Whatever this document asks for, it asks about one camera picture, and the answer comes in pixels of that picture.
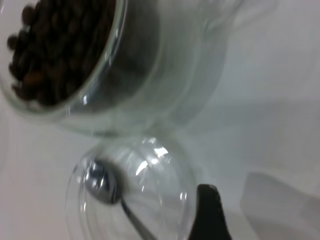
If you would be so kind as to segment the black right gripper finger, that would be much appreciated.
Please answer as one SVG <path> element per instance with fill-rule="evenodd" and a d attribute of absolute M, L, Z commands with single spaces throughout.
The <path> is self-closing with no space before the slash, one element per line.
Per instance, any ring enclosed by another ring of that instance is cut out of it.
<path fill-rule="evenodd" d="M 199 184 L 190 240 L 231 240 L 221 196 L 212 184 Z"/>

